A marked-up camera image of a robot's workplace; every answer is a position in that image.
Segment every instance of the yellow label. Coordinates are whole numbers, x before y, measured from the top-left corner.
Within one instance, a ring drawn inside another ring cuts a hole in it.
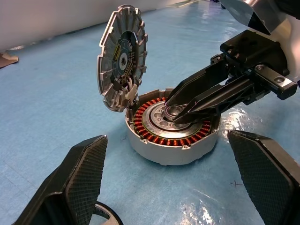
[[[121,52],[121,46],[118,45],[115,50],[114,50],[114,53],[113,53],[113,60],[117,60],[120,56],[120,52]]]

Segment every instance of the rotor disc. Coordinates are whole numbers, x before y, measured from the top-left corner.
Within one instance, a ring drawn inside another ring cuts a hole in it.
[[[122,112],[131,105],[142,83],[148,41],[144,27],[141,11],[122,5],[112,13],[101,38],[98,86],[110,110]]]

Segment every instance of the bolt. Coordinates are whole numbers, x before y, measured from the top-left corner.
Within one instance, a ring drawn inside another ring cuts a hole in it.
[[[264,68],[264,65],[257,65],[255,67],[255,69],[257,69],[258,71],[261,71]]]

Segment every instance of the center hole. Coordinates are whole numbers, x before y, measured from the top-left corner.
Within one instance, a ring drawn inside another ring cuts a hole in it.
[[[284,77],[278,76],[278,77],[276,77],[276,78],[274,79],[274,81],[275,81],[276,83],[282,83],[283,81],[285,81],[285,78],[284,78]]]
[[[122,58],[122,59],[121,59],[121,63],[122,63],[123,66],[126,65],[126,59],[125,59],[125,58]]]
[[[173,117],[176,117],[181,111],[182,108],[177,105],[172,105],[167,108],[167,113]]]

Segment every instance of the blue floor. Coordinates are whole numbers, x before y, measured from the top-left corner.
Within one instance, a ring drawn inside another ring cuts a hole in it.
[[[145,13],[147,73],[139,93],[175,87],[209,65],[219,46],[245,29],[213,2]],[[0,224],[12,224],[70,147],[108,135],[99,200],[125,225],[263,225],[242,183],[227,129],[276,139],[300,162],[299,92],[274,94],[223,114],[214,151],[186,166],[139,156],[126,138],[124,114],[102,103],[96,79],[106,24],[13,52],[0,70]]]

